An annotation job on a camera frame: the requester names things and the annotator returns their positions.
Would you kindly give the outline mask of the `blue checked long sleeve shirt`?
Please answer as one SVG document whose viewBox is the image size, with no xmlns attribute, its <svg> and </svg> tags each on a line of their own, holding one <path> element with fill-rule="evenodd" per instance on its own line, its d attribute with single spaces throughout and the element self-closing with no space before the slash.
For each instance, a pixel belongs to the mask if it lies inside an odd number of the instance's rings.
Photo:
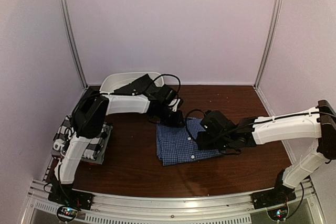
<svg viewBox="0 0 336 224">
<path fill-rule="evenodd" d="M 197 162 L 222 156 L 218 150 L 201 151 L 194 139 L 203 131 L 201 120 L 188 118 L 187 128 L 156 125 L 156 155 L 163 166 Z"/>
</svg>

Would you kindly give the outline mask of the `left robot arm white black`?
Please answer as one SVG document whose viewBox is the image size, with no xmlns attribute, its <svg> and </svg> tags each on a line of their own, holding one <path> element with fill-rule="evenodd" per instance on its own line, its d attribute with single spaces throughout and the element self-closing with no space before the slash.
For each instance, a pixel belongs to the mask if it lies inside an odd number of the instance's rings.
<svg viewBox="0 0 336 224">
<path fill-rule="evenodd" d="M 90 141 L 101 133 L 106 116 L 118 113 L 138 113 L 157 117 L 169 127 L 183 126 L 179 110 L 183 99 L 170 86 L 148 84 L 144 88 L 126 85 L 102 92 L 89 87 L 75 106 L 64 130 L 65 141 L 60 145 L 60 159 L 50 178 L 51 194 L 64 205 L 71 205 L 76 197 L 72 190 L 75 173 Z"/>
</svg>

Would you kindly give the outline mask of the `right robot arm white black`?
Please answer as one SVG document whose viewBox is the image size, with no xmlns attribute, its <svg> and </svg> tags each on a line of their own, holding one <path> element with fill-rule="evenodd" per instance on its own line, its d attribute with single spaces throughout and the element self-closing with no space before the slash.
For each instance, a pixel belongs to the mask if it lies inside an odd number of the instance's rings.
<svg viewBox="0 0 336 224">
<path fill-rule="evenodd" d="M 335 110 L 326 100 L 305 111 L 280 116 L 243 118 L 234 124 L 220 111 L 207 111 L 200 122 L 196 144 L 199 150 L 240 152 L 270 142 L 311 138 L 312 144 L 294 164 L 281 171 L 264 199 L 284 202 L 289 194 L 323 163 L 335 159 Z"/>
</svg>

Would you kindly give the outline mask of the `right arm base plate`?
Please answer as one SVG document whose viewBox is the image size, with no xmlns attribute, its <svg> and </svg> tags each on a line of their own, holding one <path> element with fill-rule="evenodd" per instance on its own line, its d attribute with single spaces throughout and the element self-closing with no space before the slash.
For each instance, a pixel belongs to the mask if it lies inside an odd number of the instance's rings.
<svg viewBox="0 0 336 224">
<path fill-rule="evenodd" d="M 293 189 L 270 189 L 252 193 L 251 199 L 254 209 L 269 208 L 276 205 L 283 205 L 288 201 L 296 199 L 296 194 Z"/>
</svg>

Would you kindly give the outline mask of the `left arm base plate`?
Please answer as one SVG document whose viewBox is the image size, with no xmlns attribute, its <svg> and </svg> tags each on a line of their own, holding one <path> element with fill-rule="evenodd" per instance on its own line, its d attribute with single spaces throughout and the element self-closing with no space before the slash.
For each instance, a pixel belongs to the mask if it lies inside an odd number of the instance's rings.
<svg viewBox="0 0 336 224">
<path fill-rule="evenodd" d="M 68 196 L 65 196 L 63 192 L 56 193 L 52 188 L 49 192 L 48 200 L 80 210 L 90 210 L 93 201 L 93 194 L 72 190 Z"/>
</svg>

